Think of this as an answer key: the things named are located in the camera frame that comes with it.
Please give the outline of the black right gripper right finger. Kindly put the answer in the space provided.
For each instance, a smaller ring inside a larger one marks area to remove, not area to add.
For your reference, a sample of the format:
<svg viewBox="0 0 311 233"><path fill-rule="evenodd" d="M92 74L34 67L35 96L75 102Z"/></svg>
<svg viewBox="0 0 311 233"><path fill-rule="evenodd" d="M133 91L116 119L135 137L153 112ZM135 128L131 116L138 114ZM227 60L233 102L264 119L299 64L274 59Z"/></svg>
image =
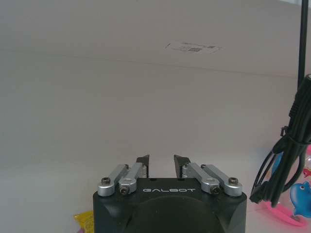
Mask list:
<svg viewBox="0 0 311 233"><path fill-rule="evenodd" d="M231 197L242 195L242 185L235 177L229 177L214 165L198 165L188 157L174 155L175 171L178 178L193 178L201 185L202 191L218 195L220 191Z"/></svg>

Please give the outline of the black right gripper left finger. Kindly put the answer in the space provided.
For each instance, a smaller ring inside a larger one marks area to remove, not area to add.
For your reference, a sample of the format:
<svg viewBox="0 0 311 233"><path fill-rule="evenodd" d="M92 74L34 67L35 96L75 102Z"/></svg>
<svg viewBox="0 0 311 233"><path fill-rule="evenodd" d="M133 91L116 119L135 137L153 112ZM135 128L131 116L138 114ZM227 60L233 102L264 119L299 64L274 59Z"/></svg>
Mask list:
<svg viewBox="0 0 311 233"><path fill-rule="evenodd" d="M97 193L100 197L110 197L117 191L121 195L129 195L137 189L138 178L149 177L150 155L138 157L130 167L127 164L120 164L110 173L103 177L98 184Z"/></svg>

